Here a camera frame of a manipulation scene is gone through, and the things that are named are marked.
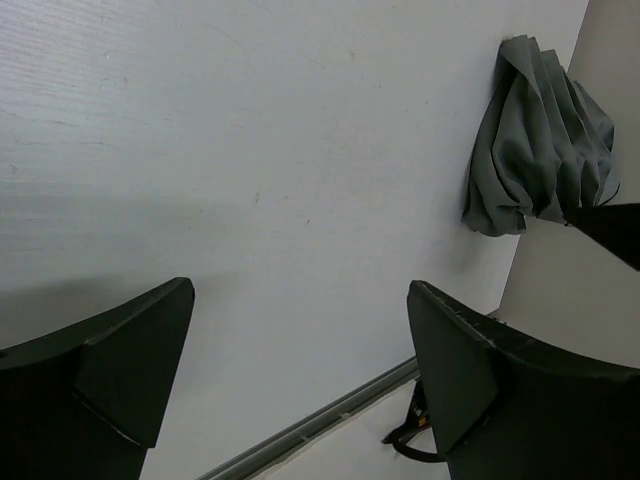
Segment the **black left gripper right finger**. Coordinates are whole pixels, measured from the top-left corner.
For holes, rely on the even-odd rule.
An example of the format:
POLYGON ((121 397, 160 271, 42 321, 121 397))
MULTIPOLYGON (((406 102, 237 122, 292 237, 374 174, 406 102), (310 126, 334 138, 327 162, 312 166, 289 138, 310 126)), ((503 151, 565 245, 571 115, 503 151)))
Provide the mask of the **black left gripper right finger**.
POLYGON ((639 372, 482 315, 424 281, 411 335, 437 453, 454 479, 635 479, 639 372))

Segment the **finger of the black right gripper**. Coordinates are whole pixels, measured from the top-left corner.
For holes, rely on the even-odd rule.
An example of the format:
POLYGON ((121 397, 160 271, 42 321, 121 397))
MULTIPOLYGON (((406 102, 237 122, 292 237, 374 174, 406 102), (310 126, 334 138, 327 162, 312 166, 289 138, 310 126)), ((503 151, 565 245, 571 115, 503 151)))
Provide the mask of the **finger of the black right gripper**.
POLYGON ((640 206, 638 203, 580 207, 565 219, 625 264, 639 270, 640 206))

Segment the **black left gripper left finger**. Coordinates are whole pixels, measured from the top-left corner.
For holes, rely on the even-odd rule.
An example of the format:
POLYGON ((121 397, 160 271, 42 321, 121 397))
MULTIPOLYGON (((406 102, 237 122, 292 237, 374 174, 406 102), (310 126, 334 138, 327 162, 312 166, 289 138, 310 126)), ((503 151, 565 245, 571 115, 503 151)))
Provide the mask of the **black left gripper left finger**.
POLYGON ((194 307, 177 277, 1 352, 4 479, 137 479, 158 441, 194 307))

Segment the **grey pleated skirt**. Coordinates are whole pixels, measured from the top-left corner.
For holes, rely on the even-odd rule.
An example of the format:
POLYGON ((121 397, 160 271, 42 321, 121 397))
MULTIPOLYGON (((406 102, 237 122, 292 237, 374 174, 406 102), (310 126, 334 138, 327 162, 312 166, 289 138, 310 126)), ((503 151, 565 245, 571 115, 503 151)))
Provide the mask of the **grey pleated skirt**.
POLYGON ((519 235, 535 217, 562 224, 619 191, 615 126, 533 37, 503 41, 494 94, 470 160, 463 223, 490 237, 519 235))

